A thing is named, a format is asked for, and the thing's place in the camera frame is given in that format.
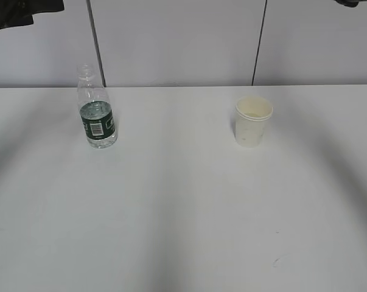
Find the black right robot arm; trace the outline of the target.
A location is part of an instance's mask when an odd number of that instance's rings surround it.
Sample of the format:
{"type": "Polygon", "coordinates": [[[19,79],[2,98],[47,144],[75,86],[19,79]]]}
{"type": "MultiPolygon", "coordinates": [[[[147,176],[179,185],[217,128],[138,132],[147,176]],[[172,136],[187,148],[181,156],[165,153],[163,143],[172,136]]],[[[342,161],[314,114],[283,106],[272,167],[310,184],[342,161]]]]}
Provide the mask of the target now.
{"type": "Polygon", "coordinates": [[[335,1],[345,7],[350,8],[358,6],[360,2],[367,2],[367,0],[335,0],[335,1]]]}

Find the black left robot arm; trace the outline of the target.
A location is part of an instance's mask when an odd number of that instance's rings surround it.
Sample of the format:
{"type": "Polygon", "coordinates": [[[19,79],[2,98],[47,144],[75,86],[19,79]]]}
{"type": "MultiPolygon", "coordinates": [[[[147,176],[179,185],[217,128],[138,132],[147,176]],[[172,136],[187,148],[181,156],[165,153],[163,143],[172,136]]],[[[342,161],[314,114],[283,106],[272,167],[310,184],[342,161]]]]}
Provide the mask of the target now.
{"type": "Polygon", "coordinates": [[[33,15],[64,9],[62,0],[0,0],[0,30],[29,26],[33,24],[33,15]]]}

